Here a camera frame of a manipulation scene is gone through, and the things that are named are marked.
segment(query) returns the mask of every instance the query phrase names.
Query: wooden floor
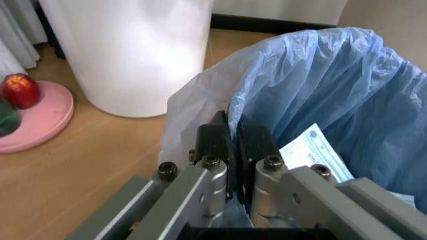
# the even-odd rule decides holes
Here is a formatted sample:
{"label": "wooden floor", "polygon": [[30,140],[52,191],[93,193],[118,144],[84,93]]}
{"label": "wooden floor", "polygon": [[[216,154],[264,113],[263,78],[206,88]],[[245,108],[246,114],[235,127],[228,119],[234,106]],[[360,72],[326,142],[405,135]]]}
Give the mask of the wooden floor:
{"label": "wooden floor", "polygon": [[[212,29],[205,68],[271,34]],[[66,86],[74,95],[69,126],[51,141],[0,155],[0,240],[64,239],[133,175],[157,167],[165,116],[130,119],[102,112],[84,97],[67,61],[38,48],[28,73]]]}

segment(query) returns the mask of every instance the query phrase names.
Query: white bucket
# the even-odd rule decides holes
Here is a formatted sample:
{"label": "white bucket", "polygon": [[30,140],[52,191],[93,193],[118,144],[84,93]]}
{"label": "white bucket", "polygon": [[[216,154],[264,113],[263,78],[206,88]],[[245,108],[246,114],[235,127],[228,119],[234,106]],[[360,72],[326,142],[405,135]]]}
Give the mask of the white bucket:
{"label": "white bucket", "polygon": [[87,99],[131,118],[163,115],[203,70],[213,0],[40,0]]}

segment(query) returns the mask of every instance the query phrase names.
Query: wall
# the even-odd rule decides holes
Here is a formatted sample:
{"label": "wall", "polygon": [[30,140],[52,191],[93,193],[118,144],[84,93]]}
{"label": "wall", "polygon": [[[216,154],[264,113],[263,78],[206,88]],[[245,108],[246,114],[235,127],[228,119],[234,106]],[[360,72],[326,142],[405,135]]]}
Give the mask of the wall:
{"label": "wall", "polygon": [[373,29],[384,45],[427,71],[426,0],[349,0],[339,25]]}
{"label": "wall", "polygon": [[215,0],[214,14],[337,25],[348,0]]}

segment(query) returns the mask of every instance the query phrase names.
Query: bolt head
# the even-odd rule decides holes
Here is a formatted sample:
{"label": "bolt head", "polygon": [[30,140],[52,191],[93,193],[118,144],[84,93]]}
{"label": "bolt head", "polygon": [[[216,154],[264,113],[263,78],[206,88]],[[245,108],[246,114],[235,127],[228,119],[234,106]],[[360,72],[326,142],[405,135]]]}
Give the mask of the bolt head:
{"label": "bolt head", "polygon": [[158,166],[158,177],[160,180],[172,182],[178,175],[178,167],[173,162],[164,162]]}
{"label": "bolt head", "polygon": [[329,179],[331,178],[331,170],[325,165],[314,164],[313,166],[311,166],[311,169],[327,181],[329,181]]}
{"label": "bolt head", "polygon": [[221,160],[216,155],[206,154],[201,159],[201,163],[202,163],[203,168],[210,170],[210,171],[216,171],[216,170],[220,169]]}
{"label": "bolt head", "polygon": [[276,172],[282,169],[283,167],[283,160],[280,156],[277,155],[268,155],[264,159],[264,168],[265,170]]}

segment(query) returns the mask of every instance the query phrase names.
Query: garbage bag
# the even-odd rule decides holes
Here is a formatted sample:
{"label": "garbage bag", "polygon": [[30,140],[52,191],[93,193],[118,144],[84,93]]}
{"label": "garbage bag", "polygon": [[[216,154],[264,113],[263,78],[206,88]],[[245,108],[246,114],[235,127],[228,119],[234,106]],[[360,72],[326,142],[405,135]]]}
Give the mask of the garbage bag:
{"label": "garbage bag", "polygon": [[202,72],[168,101],[159,162],[184,167],[219,110],[233,138],[245,115],[280,148],[317,123],[356,178],[413,195],[427,213],[426,74],[372,30],[284,34]]}

